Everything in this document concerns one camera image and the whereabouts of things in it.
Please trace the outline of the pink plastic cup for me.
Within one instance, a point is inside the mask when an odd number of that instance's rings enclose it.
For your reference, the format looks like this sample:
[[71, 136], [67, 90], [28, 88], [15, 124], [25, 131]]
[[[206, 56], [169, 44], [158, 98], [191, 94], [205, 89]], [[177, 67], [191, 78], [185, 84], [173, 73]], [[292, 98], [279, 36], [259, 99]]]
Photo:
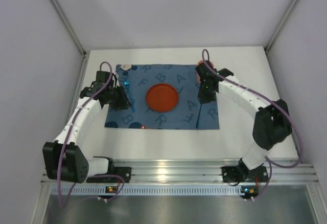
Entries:
[[211, 71], [214, 71], [214, 64], [210, 61], [208, 63], [210, 69], [207, 68], [207, 66], [204, 64], [204, 61], [201, 60], [198, 62], [197, 66], [196, 66], [196, 72], [197, 72], [197, 81], [200, 84], [202, 81], [214, 77], [214, 73]]

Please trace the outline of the blue plastic fork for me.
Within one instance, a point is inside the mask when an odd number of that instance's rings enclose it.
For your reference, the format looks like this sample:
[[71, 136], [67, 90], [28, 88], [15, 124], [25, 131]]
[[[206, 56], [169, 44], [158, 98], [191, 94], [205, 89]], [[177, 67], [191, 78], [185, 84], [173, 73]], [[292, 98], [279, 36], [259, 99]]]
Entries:
[[128, 96], [128, 99], [131, 103], [131, 109], [132, 109], [132, 112], [134, 113], [135, 112], [135, 99], [133, 98], [132, 96], [132, 93], [130, 91], [130, 82], [128, 79], [126, 79], [124, 81], [124, 86], [125, 86], [125, 91], [126, 91], [126, 94]]

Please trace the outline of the blue letter placemat cloth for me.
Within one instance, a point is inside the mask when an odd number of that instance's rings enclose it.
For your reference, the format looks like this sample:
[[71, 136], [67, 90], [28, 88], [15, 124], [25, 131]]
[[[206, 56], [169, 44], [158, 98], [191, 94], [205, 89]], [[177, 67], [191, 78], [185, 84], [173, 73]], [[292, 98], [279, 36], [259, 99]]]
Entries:
[[132, 107], [109, 108], [104, 126], [218, 130], [217, 101], [201, 104], [194, 64], [121, 64], [115, 68]]

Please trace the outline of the red plastic plate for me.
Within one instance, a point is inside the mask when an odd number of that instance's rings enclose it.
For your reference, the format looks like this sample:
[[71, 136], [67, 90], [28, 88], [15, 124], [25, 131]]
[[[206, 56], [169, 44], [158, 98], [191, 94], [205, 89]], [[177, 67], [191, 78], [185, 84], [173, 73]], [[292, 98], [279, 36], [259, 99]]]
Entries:
[[166, 83], [155, 84], [146, 93], [148, 107], [158, 113], [171, 111], [178, 104], [179, 95], [177, 90]]

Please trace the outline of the blue plastic spoon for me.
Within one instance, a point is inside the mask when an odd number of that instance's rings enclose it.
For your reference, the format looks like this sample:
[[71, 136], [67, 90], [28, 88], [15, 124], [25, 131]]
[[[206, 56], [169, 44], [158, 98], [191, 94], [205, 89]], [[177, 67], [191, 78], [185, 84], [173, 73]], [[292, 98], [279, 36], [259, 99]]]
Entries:
[[202, 103], [200, 103], [200, 107], [199, 107], [199, 112], [198, 112], [197, 122], [196, 122], [196, 129], [199, 129], [199, 121], [200, 121], [200, 116], [201, 116], [201, 109], [202, 109]]

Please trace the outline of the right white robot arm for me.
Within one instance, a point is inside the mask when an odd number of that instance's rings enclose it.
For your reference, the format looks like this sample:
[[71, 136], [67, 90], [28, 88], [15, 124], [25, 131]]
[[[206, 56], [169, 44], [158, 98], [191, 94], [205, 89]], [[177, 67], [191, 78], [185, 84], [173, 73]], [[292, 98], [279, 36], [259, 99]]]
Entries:
[[200, 78], [198, 100], [207, 104], [217, 99], [219, 93], [230, 98], [243, 108], [254, 121], [252, 137], [254, 142], [239, 160], [235, 169], [235, 180], [243, 182], [259, 175], [258, 169], [265, 157], [277, 143], [281, 143], [292, 133], [292, 126], [286, 115], [288, 106], [282, 99], [275, 101], [276, 108], [269, 101], [254, 94], [228, 69], [210, 69], [211, 65], [201, 63], [196, 66]]

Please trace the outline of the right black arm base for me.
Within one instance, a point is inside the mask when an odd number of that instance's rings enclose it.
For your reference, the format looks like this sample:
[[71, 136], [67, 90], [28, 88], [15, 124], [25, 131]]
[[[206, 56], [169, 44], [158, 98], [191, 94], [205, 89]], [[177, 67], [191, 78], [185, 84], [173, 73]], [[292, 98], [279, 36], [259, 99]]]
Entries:
[[248, 170], [245, 166], [223, 166], [221, 168], [224, 183], [235, 185], [236, 183], [265, 183], [268, 180], [267, 168], [264, 165], [256, 169]]

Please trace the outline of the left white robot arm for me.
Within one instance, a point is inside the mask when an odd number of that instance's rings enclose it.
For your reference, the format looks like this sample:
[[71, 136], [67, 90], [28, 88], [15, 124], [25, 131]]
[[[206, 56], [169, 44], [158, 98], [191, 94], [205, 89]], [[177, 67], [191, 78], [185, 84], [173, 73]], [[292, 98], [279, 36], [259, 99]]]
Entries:
[[93, 120], [105, 105], [115, 111], [131, 107], [118, 75], [97, 71], [95, 81], [80, 92], [75, 111], [62, 132], [42, 148], [49, 179], [83, 183], [89, 177], [114, 172], [112, 158], [90, 156], [81, 148]]

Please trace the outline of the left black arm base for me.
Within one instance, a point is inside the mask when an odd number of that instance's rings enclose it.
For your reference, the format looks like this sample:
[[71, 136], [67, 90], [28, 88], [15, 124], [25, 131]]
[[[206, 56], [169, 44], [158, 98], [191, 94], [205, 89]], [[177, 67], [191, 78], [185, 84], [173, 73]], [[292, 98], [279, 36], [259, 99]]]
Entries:
[[[114, 167], [114, 169], [109, 173], [110, 175], [120, 176], [125, 183], [129, 183], [131, 180], [131, 167]], [[87, 183], [122, 183], [120, 178], [108, 176], [107, 174], [101, 174], [99, 177], [92, 176], [86, 180]]]

